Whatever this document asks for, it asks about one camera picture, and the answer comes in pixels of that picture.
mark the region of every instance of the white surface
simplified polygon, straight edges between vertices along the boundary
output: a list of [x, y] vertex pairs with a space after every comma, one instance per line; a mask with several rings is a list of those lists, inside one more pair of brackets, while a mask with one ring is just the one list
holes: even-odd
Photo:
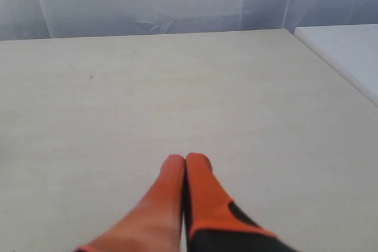
[[290, 33], [0, 42], [0, 250], [68, 252], [204, 152], [302, 251], [378, 247], [378, 109]]
[[0, 40], [376, 22], [378, 0], [0, 0]]
[[297, 28], [295, 36], [378, 106], [378, 25]]

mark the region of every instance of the wooden table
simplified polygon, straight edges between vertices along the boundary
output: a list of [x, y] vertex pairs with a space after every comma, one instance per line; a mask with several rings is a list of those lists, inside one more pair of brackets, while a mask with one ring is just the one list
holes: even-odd
[[285, 30], [0, 42], [0, 250], [68, 252], [204, 152], [302, 251], [378, 247], [378, 109]]
[[378, 25], [303, 27], [295, 36], [378, 106]]

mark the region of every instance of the light wood surface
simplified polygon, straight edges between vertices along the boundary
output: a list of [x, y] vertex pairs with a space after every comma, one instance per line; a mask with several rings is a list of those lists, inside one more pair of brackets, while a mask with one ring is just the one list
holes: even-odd
[[0, 42], [0, 101], [3, 252], [89, 241], [192, 151], [295, 248], [378, 247], [378, 108], [287, 31]]
[[378, 106], [378, 25], [301, 27], [295, 36]]

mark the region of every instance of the table surface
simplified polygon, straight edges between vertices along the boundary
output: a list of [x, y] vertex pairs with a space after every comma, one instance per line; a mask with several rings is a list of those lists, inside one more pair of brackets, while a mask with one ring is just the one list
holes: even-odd
[[378, 106], [378, 25], [303, 27], [295, 36]]
[[378, 247], [378, 108], [285, 30], [0, 42], [0, 100], [1, 251], [74, 249], [192, 151], [297, 249]]

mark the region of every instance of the white curtain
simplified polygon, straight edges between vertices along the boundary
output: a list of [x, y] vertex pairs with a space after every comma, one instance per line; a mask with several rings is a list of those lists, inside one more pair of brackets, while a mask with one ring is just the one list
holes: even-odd
[[0, 40], [378, 23], [378, 0], [0, 0]]

